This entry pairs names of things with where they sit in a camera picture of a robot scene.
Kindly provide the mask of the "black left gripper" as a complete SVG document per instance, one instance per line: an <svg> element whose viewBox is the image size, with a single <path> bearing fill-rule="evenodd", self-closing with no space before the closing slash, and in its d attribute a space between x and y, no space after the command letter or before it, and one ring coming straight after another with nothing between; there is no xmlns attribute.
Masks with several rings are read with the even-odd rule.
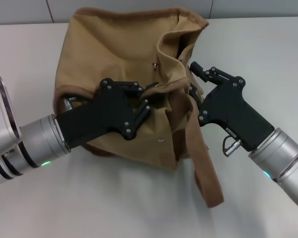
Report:
<svg viewBox="0 0 298 238"><path fill-rule="evenodd" d="M137 81L103 79L92 101L57 116L66 144L73 149L110 132L134 139L153 109L162 106L163 95L140 98L158 84L156 81L142 87Z"/></svg>

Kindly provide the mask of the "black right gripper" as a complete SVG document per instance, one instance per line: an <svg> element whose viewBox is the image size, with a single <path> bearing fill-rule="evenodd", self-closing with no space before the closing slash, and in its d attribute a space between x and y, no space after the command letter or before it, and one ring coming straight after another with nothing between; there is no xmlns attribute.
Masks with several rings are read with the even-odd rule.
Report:
<svg viewBox="0 0 298 238"><path fill-rule="evenodd" d="M235 140L240 140L246 151L256 149L275 130L244 100L244 79L215 67L204 70L195 61L190 64L190 71L204 82L216 85L203 101L197 87L190 84L189 95L197 104L199 116L203 117L200 126L219 125Z"/></svg>

